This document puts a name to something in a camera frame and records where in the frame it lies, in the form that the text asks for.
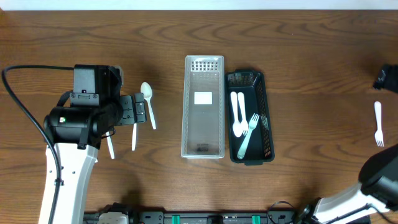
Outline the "white plastic fork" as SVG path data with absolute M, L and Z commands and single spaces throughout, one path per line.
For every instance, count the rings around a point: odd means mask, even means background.
M 244 93 L 239 92 L 238 93 L 238 103 L 241 111 L 241 129 L 243 131 L 243 135 L 247 135 L 249 128 L 248 128 L 248 122 L 246 119 L 246 105 L 245 105 L 245 99 L 244 99 Z
M 374 138 L 377 146 L 384 147 L 384 136 L 382 132 L 382 105 L 379 101 L 374 102 L 374 112 L 376 117 L 376 132 Z

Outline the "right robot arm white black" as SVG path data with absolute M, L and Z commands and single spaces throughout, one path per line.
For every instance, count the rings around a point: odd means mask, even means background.
M 371 156 L 362 166 L 358 182 L 346 190 L 307 205 L 294 223 L 350 223 L 373 213 L 385 221 L 397 211 L 397 145 Z

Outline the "white plastic utensil under arm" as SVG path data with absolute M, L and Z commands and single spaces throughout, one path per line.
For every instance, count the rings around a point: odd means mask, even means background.
M 110 132 L 107 132 L 107 133 L 106 133 L 106 136 L 107 136 L 106 140 L 107 140 L 107 143 L 108 143 L 109 154 L 110 154 L 110 156 L 111 156 L 111 159 L 115 159 L 115 156 L 114 156 L 114 147 L 113 147 L 113 142 L 112 142 L 112 139 L 111 139 L 111 134 L 110 134 Z

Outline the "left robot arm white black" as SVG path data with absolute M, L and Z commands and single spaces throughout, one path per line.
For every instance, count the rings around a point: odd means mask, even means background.
M 146 122 L 141 93 L 121 95 L 123 70 L 110 65 L 75 65 L 73 90 L 45 117 L 44 129 L 60 162 L 61 185 L 53 204 L 56 165 L 46 150 L 47 175 L 40 223 L 82 223 L 91 171 L 101 140 L 116 126 Z

